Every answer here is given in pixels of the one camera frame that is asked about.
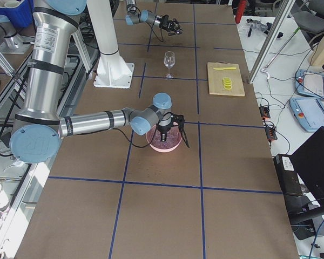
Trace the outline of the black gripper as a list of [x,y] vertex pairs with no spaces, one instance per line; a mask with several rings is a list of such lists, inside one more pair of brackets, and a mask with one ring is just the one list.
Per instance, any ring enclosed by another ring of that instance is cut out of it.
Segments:
[[169,125],[157,125],[157,130],[160,132],[160,141],[166,142],[167,141],[167,133],[170,130]]
[[162,19],[159,27],[163,30],[168,30],[169,35],[180,35],[183,32],[183,29],[180,27],[176,18],[172,20]]

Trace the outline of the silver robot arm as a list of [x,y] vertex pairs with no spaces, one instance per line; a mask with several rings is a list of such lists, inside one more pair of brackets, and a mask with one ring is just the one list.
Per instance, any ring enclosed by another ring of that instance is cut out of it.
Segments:
[[140,11],[134,0],[125,1],[125,3],[127,11],[125,20],[127,25],[147,23],[151,27],[157,26],[159,29],[167,31],[169,36],[182,34],[183,29],[175,18],[170,19],[169,15],[159,16],[148,10]]
[[171,98],[158,93],[140,111],[123,108],[88,115],[59,117],[57,105],[72,34],[80,14],[88,10],[100,52],[96,87],[129,88],[134,65],[120,56],[109,1],[35,1],[37,25],[24,105],[15,114],[10,148],[26,163],[44,162],[59,150],[64,137],[111,130],[129,125],[138,135],[150,129],[166,132],[172,126]]

